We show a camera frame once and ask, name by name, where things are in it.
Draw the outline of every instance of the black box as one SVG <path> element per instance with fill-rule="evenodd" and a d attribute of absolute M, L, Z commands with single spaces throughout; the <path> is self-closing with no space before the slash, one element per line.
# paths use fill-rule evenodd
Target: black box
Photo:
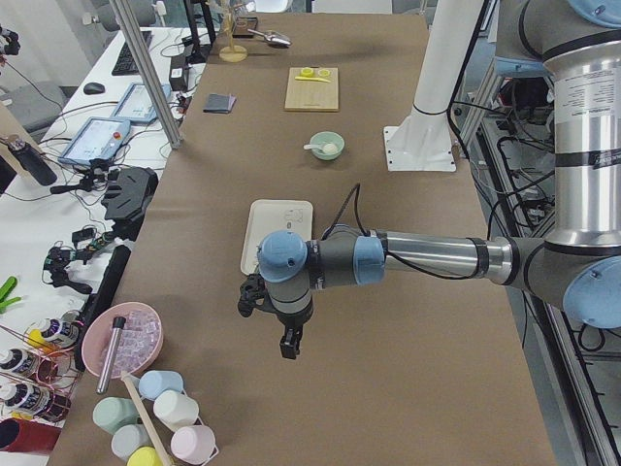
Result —
<path fill-rule="evenodd" d="M 171 69 L 168 73 L 168 83 L 174 91 L 187 91 L 187 80 L 190 70 L 185 64 L 185 55 L 180 53 L 171 57 Z"/>

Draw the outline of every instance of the yellow knife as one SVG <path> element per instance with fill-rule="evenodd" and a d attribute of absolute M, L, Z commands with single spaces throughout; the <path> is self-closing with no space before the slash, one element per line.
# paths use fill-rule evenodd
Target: yellow knife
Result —
<path fill-rule="evenodd" d="M 326 80 L 325 78 L 307 78 L 306 76 L 296 76 L 295 79 L 297 81 L 317 81 L 319 83 L 330 83 L 330 80 Z"/>

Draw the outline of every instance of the white wall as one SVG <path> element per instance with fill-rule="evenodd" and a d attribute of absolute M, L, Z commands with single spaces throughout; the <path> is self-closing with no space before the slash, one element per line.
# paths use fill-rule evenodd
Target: white wall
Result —
<path fill-rule="evenodd" d="M 99 26 L 82 26 L 94 12 L 89 0 L 2 0 L 0 23 L 19 34 L 21 50 L 9 61 L 31 81 L 78 85 L 104 50 Z M 27 82 L 4 67 L 0 85 L 14 89 Z"/>

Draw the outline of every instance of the blue cup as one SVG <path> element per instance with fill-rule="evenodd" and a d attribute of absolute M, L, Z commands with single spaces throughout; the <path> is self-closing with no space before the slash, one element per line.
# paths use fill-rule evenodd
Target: blue cup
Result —
<path fill-rule="evenodd" d="M 140 378 L 140 394 L 147 400 L 155 400 L 166 390 L 183 392 L 183 378 L 175 371 L 148 371 Z"/>

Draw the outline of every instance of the green bowl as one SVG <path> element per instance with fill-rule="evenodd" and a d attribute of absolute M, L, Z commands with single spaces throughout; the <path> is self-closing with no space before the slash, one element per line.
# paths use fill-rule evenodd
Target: green bowl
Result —
<path fill-rule="evenodd" d="M 324 145 L 328 143 L 334 144 L 338 150 L 335 153 L 328 154 L 324 153 L 319 149 L 311 149 L 312 154 L 321 160 L 334 160 L 339 155 L 341 155 L 341 152 L 343 152 L 343 149 L 345 148 L 345 140 L 343 139 L 343 137 L 341 137 L 340 134 L 333 133 L 332 131 L 321 131 L 320 133 L 313 135 L 309 141 L 309 144 L 318 145 Z"/>

